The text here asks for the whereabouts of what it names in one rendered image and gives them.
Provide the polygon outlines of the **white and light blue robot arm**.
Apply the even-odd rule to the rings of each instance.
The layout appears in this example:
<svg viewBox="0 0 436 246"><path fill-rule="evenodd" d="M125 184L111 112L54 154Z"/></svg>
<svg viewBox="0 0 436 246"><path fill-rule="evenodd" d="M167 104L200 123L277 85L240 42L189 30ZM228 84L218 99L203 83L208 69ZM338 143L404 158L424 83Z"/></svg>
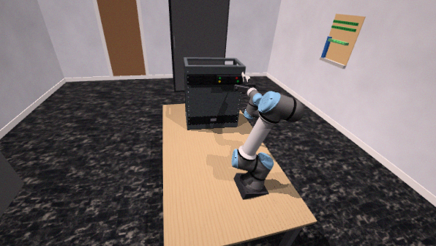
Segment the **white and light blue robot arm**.
<svg viewBox="0 0 436 246"><path fill-rule="evenodd" d="M304 107L298 100L278 92L267 92L262 96L255 88L251 88L247 91L247 96L250 100L244 117L247 119L255 117L258 120L244 146L233 150L231 163L234 168L247 171L242 177L245 187L260 192L274 166L274 161L264 152L255 153L274 124L278 124L281 120L299 121L304 115Z"/></svg>

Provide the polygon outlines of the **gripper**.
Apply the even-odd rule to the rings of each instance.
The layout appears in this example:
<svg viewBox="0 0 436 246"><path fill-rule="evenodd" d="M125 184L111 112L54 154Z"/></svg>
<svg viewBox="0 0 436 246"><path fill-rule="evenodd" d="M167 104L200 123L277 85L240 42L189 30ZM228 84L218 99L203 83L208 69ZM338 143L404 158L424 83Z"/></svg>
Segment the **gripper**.
<svg viewBox="0 0 436 246"><path fill-rule="evenodd" d="M245 78L245 75L244 75L244 73L242 73L241 74L242 75L242 78L243 78L243 82L244 82L244 84L243 84L243 86L248 86L249 88L247 89L247 91L249 90L249 89L251 89L251 88L255 88L255 83L254 82L249 82L249 83L247 83L248 82L248 79L250 79L250 77L249 76L246 76L246 78ZM248 85L249 84L249 85ZM251 87L251 88L250 88Z"/></svg>

